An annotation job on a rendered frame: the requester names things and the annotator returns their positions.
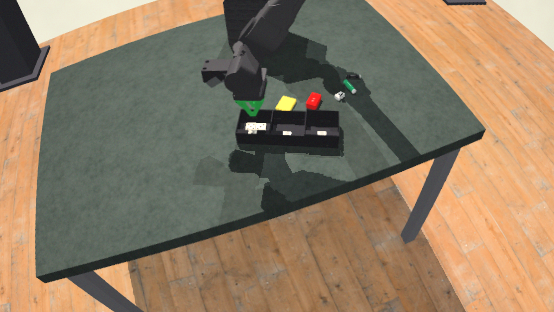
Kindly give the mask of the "red 9v battery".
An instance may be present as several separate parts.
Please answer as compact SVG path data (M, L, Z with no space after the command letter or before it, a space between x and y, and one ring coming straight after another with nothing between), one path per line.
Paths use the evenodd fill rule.
M321 101L321 95L312 92L308 101L306 102L306 108L316 110L320 101Z

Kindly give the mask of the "white domino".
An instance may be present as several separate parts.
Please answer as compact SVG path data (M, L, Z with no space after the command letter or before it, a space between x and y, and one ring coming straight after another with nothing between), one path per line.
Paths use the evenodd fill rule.
M247 123L246 129L251 130L266 130L266 123Z

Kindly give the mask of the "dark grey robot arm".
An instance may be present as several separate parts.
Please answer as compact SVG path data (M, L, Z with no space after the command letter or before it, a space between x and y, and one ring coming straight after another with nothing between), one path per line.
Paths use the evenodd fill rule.
M288 29L305 1L269 0L241 31L239 41L233 45L233 59L205 60L201 70L203 82L211 88L224 82L233 93L248 92L259 63L265 56L278 54L286 45Z

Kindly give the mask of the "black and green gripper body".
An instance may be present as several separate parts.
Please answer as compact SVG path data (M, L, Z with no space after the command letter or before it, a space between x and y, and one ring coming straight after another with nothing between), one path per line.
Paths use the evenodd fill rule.
M267 69L261 69L260 64L258 71L254 77L252 88L248 92L243 94L233 93L233 99L236 101L261 101L262 99L264 99L267 85L266 73Z

